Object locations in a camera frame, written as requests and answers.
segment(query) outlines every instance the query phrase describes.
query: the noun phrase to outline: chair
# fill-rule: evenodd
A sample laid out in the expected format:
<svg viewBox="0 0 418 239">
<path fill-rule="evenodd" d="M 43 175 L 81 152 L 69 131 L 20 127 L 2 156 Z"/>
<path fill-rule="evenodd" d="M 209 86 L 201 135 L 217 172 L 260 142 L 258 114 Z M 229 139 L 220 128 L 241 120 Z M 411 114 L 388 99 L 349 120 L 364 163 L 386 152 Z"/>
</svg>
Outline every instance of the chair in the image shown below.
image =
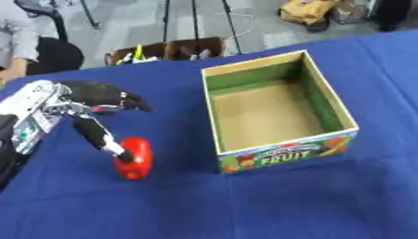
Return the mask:
<svg viewBox="0 0 418 239">
<path fill-rule="evenodd" d="M 56 0 L 49 0 L 49 2 L 50 2 L 50 4 L 53 6 L 53 7 L 58 7 L 58 4 L 57 4 L 57 2 L 56 2 Z M 87 7 L 87 3 L 86 3 L 86 0 L 80 0 L 80 2 L 81 2 L 81 6 L 83 7 L 83 10 L 84 10 L 84 12 L 86 13 L 86 16 L 87 16 L 87 19 L 89 20 L 89 22 L 90 22 L 90 24 L 91 24 L 91 26 L 94 28 L 94 29 L 100 29 L 100 27 L 101 27 L 101 23 L 99 23 L 98 21 L 96 21 L 94 18 L 93 18 L 93 16 L 91 15 L 91 11 L 89 10 L 89 7 Z M 68 5 L 68 6 L 72 6 L 74 3 L 73 3 L 73 0 L 65 0 L 65 3 L 66 3 L 66 5 Z"/>
<path fill-rule="evenodd" d="M 61 16 L 57 9 L 54 7 L 42 7 L 37 1 L 15 0 L 15 4 L 26 12 L 52 18 L 55 27 L 57 28 L 58 38 L 61 41 L 68 42 L 68 34 L 65 29 L 65 24 L 63 23 L 63 16 Z"/>
</svg>

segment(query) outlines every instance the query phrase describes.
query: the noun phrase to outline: table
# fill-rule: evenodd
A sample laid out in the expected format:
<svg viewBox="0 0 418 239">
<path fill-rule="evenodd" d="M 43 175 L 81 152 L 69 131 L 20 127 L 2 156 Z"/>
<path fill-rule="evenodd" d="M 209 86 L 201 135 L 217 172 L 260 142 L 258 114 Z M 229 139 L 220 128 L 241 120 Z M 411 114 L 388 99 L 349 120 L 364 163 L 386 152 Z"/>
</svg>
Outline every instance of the table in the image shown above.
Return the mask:
<svg viewBox="0 0 418 239">
<path fill-rule="evenodd" d="M 101 117 L 155 150 L 149 178 L 61 123 L 0 195 L 2 238 L 417 238 L 417 31 L 312 42 L 193 63 L 157 62 L 42 78 L 118 84 L 154 113 Z M 360 126 L 349 151 L 233 176 L 216 173 L 200 69 L 307 49 Z M 10 84 L 1 96 L 38 79 Z"/>
</svg>

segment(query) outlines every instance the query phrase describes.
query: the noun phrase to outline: open box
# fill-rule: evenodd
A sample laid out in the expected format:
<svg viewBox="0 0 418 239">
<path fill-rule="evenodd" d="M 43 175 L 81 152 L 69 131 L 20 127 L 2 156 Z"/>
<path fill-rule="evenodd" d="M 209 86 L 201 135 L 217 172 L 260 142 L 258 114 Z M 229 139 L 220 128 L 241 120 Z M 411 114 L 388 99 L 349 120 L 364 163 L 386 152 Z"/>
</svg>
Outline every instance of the open box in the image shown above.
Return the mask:
<svg viewBox="0 0 418 239">
<path fill-rule="evenodd" d="M 202 75 L 224 173 L 342 152 L 358 132 L 306 50 Z"/>
</svg>

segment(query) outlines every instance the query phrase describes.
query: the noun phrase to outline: gray floor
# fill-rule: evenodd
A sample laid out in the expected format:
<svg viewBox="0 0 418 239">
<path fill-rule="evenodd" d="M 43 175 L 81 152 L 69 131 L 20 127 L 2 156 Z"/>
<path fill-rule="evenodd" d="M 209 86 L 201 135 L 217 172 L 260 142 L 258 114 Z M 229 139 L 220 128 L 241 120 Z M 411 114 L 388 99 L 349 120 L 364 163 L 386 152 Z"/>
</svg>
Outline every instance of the gray floor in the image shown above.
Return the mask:
<svg viewBox="0 0 418 239">
<path fill-rule="evenodd" d="M 63 0 L 60 5 L 71 42 L 86 55 L 84 67 L 104 65 L 104 54 L 115 49 L 149 44 L 162 40 L 164 0 L 88 0 L 92 14 L 102 23 L 102 29 L 89 25 L 78 0 L 71 7 Z M 349 35 L 376 33 L 368 23 L 339 25 L 332 23 L 323 33 L 310 34 L 294 23 L 281 21 L 276 10 L 286 0 L 228 0 L 233 10 L 233 20 L 240 36 L 243 51 L 272 49 L 300 42 L 338 38 Z M 223 14 L 221 0 L 198 0 L 200 29 L 203 36 L 231 37 Z M 52 22 L 36 18 L 41 35 L 54 35 Z M 193 37 L 191 0 L 172 0 L 170 39 Z M 236 53 L 229 41 L 227 55 Z"/>
</svg>

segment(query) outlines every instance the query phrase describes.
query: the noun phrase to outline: robotic arm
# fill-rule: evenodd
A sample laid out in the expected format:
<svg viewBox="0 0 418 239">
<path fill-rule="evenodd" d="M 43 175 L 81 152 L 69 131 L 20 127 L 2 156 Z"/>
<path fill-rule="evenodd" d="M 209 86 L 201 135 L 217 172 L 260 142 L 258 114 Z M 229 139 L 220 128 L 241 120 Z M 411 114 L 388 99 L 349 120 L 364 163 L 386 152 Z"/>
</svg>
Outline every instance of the robotic arm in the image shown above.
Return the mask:
<svg viewBox="0 0 418 239">
<path fill-rule="evenodd" d="M 93 113 L 122 109 L 152 111 L 139 95 L 101 82 L 69 80 L 54 83 L 38 80 L 0 103 L 0 182 L 10 164 L 30 155 L 38 143 L 63 118 L 73 118 L 74 127 L 95 148 L 115 157 L 118 171 L 129 179 L 146 176 L 151 164 L 149 143 L 141 138 L 118 144 Z"/>
</svg>

